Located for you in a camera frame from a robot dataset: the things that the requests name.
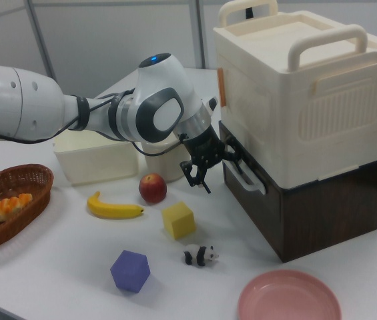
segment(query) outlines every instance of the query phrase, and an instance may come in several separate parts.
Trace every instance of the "panda toy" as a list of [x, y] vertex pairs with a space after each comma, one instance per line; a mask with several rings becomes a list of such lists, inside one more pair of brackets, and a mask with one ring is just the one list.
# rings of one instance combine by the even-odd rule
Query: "panda toy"
[[202, 267], [206, 265], [204, 261], [213, 261], [219, 257], [212, 246], [207, 248], [199, 245], [187, 245], [183, 253], [185, 254], [185, 263], [192, 265], [193, 259], [195, 259], [197, 264]]

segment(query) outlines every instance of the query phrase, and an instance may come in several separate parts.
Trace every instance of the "orange tag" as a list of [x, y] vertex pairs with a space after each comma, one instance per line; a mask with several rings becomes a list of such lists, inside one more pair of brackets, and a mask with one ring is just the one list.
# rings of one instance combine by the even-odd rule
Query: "orange tag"
[[218, 68], [218, 88], [220, 90], [220, 100], [221, 100], [221, 107], [225, 107], [227, 105], [226, 101], [226, 88], [224, 87], [224, 70], [222, 68]]

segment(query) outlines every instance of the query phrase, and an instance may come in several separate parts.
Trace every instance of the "yellow banana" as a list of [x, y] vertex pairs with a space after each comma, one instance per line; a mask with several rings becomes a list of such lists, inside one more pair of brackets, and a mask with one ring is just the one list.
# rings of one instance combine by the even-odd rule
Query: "yellow banana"
[[139, 205], [120, 205], [101, 202], [98, 199], [100, 194], [99, 191], [96, 191], [87, 200], [87, 207], [98, 217], [127, 219], [137, 217], [143, 212], [143, 207]]

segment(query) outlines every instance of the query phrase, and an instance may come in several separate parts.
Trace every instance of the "beige container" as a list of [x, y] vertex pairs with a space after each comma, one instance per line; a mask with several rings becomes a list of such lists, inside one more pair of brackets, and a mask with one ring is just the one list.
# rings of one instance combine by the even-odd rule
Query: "beige container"
[[[270, 16], [233, 25], [257, 5]], [[377, 37], [275, 0], [237, 0], [214, 29], [226, 106], [222, 123], [279, 187], [377, 160]]]
[[93, 131], [66, 130], [55, 138], [54, 153], [73, 185], [131, 177], [138, 154], [130, 142], [112, 141]]
[[[177, 142], [178, 140], [175, 135], [171, 134], [161, 142], [142, 143], [142, 149], [146, 153], [155, 154], [166, 150]], [[183, 171], [179, 164], [182, 161], [189, 161], [190, 159], [190, 154], [183, 145], [179, 145], [172, 151], [157, 157], [145, 156], [149, 172], [158, 173], [166, 182], [175, 181], [181, 178], [183, 176]]]

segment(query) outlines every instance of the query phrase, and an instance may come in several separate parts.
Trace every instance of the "brown basket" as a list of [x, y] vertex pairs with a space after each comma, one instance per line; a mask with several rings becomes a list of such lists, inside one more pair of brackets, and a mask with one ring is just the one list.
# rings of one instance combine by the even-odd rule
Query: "brown basket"
[[18, 214], [0, 222], [0, 244], [18, 234], [34, 220], [50, 200], [53, 174], [43, 165], [19, 165], [0, 171], [0, 200], [30, 193], [33, 200]]

